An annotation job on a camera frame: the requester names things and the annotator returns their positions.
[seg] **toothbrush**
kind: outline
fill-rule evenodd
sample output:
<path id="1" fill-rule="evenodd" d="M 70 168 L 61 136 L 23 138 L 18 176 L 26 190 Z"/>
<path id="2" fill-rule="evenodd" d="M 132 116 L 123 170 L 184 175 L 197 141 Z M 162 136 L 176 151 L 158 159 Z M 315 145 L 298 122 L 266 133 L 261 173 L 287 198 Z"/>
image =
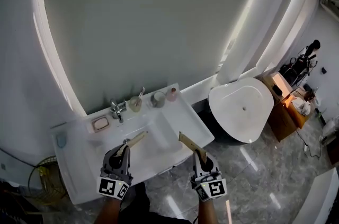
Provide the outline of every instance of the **toothbrush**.
<path id="1" fill-rule="evenodd" d="M 141 96 L 145 93 L 145 88 L 142 87 L 141 88 L 141 91 L 140 91 L 140 94 L 138 96 L 138 99 L 136 100 L 136 103 L 134 104 L 134 106 L 138 106 L 140 103 L 141 103 Z"/>

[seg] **wooden tool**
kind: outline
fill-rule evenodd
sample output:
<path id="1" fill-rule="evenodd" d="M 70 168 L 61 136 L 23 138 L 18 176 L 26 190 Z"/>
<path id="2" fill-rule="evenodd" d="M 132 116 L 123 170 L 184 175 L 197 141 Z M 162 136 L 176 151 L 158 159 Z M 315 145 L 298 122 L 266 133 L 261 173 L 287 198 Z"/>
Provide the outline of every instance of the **wooden tool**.
<path id="1" fill-rule="evenodd" d="M 204 149 L 200 148 L 197 144 L 195 144 L 191 139 L 185 136 L 182 132 L 179 132 L 179 141 L 183 142 L 192 152 L 195 152 L 197 150 L 200 153 L 201 159 L 206 164 L 207 155 Z"/>
<path id="2" fill-rule="evenodd" d="M 139 134 L 137 134 L 134 138 L 132 138 L 130 141 L 128 141 L 125 145 L 123 145 L 118 151 L 117 154 L 114 157 L 119 157 L 122 155 L 123 150 L 128 147 L 133 147 L 136 143 L 138 143 L 141 139 L 143 139 L 148 134 L 147 131 L 143 131 Z"/>

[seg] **marble floor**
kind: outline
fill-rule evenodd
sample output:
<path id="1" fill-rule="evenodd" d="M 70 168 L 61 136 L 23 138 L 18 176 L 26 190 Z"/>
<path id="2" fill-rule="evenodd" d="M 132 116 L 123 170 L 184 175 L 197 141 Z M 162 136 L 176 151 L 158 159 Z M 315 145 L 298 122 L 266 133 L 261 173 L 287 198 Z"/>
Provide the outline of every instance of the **marble floor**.
<path id="1" fill-rule="evenodd" d="M 320 159 L 303 151 L 296 133 L 278 142 L 268 124 L 252 144 L 235 144 L 208 113 L 199 116 L 215 136 L 206 150 L 218 161 L 227 181 L 228 195 L 214 200 L 219 223 L 228 223 L 225 201 L 230 200 L 233 224 L 291 223 L 300 210 L 313 179 L 329 170 L 326 150 Z M 312 154 L 319 155 L 318 138 L 322 126 L 313 116 L 299 130 Z M 151 211 L 193 222 L 198 215 L 198 197 L 189 182 L 192 160 L 145 182 Z M 133 197 L 133 188 L 126 200 Z M 64 203 L 61 213 L 45 218 L 45 223 L 93 223 L 104 200 L 72 206 Z"/>

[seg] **chrome faucet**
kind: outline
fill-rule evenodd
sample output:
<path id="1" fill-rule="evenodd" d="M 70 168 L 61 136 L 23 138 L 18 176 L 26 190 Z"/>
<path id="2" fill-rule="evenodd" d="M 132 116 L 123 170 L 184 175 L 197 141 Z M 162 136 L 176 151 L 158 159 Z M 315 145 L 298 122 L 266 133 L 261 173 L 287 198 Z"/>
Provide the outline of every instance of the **chrome faucet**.
<path id="1" fill-rule="evenodd" d="M 112 117 L 116 120 L 119 120 L 120 123 L 123 123 L 123 118 L 121 112 L 126 111 L 126 101 L 123 100 L 122 103 L 117 104 L 116 100 L 111 99 L 111 112 Z"/>

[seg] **soap dish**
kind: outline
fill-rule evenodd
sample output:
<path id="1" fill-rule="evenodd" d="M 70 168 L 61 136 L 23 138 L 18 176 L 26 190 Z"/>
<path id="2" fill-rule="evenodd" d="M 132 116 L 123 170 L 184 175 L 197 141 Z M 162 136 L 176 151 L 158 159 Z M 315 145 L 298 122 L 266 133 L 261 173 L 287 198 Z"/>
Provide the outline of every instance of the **soap dish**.
<path id="1" fill-rule="evenodd" d="M 110 123 L 106 116 L 102 116 L 99 118 L 96 118 L 95 120 L 92 121 L 92 127 L 94 132 L 100 132 L 110 126 Z"/>

